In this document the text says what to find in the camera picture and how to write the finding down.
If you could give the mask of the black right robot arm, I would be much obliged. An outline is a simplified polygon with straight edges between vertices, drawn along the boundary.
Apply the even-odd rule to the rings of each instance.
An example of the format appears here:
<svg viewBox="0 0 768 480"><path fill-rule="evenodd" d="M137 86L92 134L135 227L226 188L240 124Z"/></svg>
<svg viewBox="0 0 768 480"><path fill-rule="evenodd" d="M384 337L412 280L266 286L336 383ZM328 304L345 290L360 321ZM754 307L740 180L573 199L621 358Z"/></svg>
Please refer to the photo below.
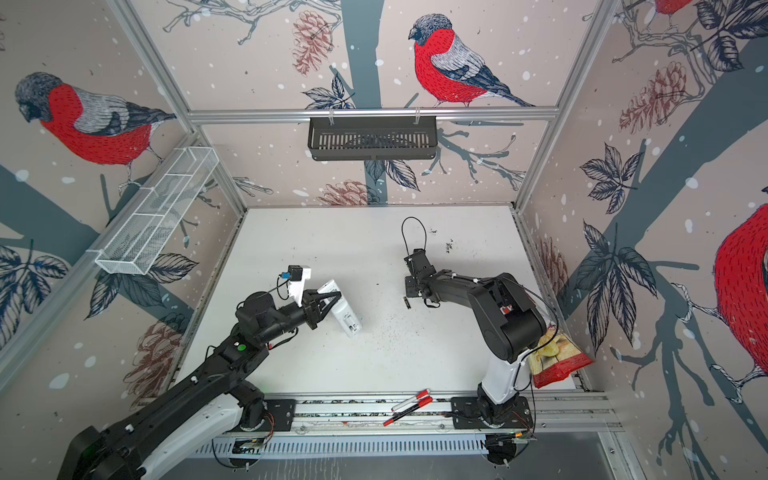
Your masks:
<svg viewBox="0 0 768 480"><path fill-rule="evenodd" d="M493 355L480 383L479 397L502 405L526 388L527 356L538 346L548 324L528 291L509 273L470 277L438 270L424 249L404 258L408 269L408 298L420 298L429 308L452 303L474 314L482 339Z"/></svg>

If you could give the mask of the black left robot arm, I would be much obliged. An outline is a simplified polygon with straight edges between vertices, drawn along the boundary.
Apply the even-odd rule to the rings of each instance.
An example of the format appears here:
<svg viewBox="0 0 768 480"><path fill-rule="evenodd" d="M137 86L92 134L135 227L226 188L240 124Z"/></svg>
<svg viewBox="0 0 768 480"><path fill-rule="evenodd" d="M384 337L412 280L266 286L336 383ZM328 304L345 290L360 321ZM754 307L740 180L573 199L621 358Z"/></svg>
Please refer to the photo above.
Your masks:
<svg viewBox="0 0 768 480"><path fill-rule="evenodd" d="M339 302L339 292L306 290L301 303L276 307L256 292L235 310L231 333L189 375L148 406L108 428L88 427L70 442L61 479L156 479L243 417L256 428L264 395L248 378L277 337L306 324L316 328Z"/></svg>

